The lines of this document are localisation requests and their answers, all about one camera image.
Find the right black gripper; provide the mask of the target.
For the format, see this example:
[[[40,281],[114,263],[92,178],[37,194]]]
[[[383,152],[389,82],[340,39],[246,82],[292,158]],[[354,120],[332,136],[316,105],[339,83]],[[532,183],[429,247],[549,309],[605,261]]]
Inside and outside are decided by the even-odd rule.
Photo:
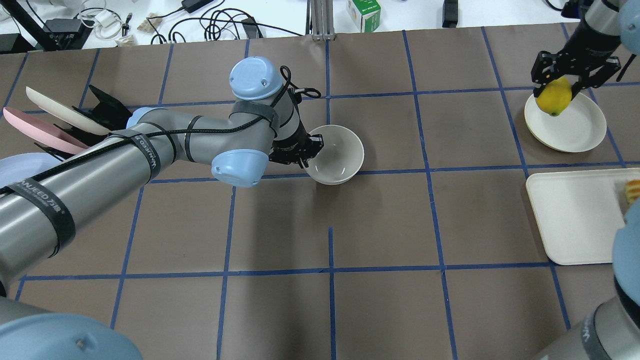
[[[621,44],[619,34],[607,34],[585,21],[577,28],[558,53],[540,51],[531,68],[531,82],[537,85],[533,96],[538,98],[551,82],[564,75],[577,76],[571,85],[571,100],[579,92],[599,88],[622,69],[619,57],[613,55]]]

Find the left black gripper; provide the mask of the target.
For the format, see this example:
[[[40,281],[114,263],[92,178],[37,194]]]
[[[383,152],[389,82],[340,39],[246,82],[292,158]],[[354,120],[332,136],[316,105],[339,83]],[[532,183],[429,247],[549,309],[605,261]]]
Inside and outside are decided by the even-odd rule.
[[[322,135],[311,135],[304,125],[298,125],[289,137],[272,142],[269,161],[286,166],[297,164],[301,169],[307,169],[309,160],[317,157],[324,145]]]

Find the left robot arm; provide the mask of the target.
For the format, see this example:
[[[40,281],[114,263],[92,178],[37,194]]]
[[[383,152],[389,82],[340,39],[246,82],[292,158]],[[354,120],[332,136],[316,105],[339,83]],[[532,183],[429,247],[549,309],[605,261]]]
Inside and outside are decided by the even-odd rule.
[[[303,97],[287,66],[262,56],[230,72],[235,96],[227,119],[164,107],[135,110],[126,128],[41,173],[1,189],[1,358],[3,360],[141,360],[125,335],[91,317],[51,312],[7,298],[14,281],[68,246],[105,210],[178,160],[211,166],[215,179],[256,186],[268,162],[308,167],[323,148],[300,119]]]

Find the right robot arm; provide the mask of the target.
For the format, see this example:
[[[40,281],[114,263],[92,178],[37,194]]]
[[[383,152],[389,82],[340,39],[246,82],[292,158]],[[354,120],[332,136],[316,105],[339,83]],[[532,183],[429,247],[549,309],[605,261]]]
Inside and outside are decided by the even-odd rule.
[[[538,52],[530,71],[532,95],[569,105],[584,89],[599,88],[626,66],[614,55],[623,46],[639,54],[639,2],[594,0],[563,48]],[[637,360],[639,358],[639,201],[630,203],[614,237],[615,296],[535,355],[537,360]]]

